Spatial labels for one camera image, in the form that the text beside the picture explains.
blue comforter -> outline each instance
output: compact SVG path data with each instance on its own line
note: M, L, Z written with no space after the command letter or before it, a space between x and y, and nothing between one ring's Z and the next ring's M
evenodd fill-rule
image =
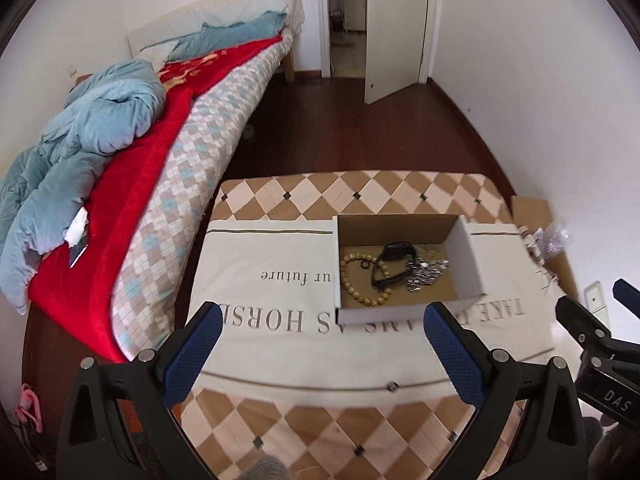
M250 22L238 22L228 27L213 27L203 23L198 32L175 38L179 42L169 54L168 60L187 61L214 50L273 38L280 33L286 20L287 15L284 12L267 10Z
M117 63L79 84L0 187L0 289L21 313L43 254L64 240L114 152L146 133L166 92L151 63Z

kitchen cabinet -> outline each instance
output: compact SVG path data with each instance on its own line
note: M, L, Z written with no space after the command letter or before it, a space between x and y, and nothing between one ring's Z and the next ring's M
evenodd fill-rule
M344 0L344 30L367 30L367 0Z

checkered mattress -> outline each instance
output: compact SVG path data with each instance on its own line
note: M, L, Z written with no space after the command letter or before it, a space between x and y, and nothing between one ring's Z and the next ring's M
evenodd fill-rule
M223 182L212 220L330 219L336 214L464 214L510 223L494 183L480 174L429 171L307 173ZM261 454L298 480L425 480L472 416L459 397L367 408L264 402L203 389L183 404L182 428L209 468L235 479ZM520 421L509 421L480 478L495 473Z
M111 326L129 359L173 329L173 299L204 208L293 44L288 28L282 35L194 102L169 152L113 289Z

headboard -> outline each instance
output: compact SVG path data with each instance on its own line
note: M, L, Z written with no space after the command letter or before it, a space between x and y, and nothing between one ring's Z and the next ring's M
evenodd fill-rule
M286 26L294 35L300 33L305 21L302 0L199 0L130 32L131 53L136 56L153 44L197 32L203 23L226 27L257 18L267 10L286 12Z

bead bracelet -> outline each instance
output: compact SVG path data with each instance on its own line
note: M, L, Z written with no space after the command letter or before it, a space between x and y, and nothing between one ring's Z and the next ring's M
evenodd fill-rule
M389 299L389 296L391 295L391 288L385 288L382 294L372 300L371 298L367 298L363 294L360 294L349 282L346 273L347 264L359 260L362 260L364 262L371 262L372 264L378 266L385 278L391 277L391 273L389 273L389 269L386 264L382 260L377 260L373 254L348 254L348 256L345 256L340 260L340 283L342 284L342 288L344 288L344 290L346 290L354 300L357 300L364 306L382 305L386 300Z

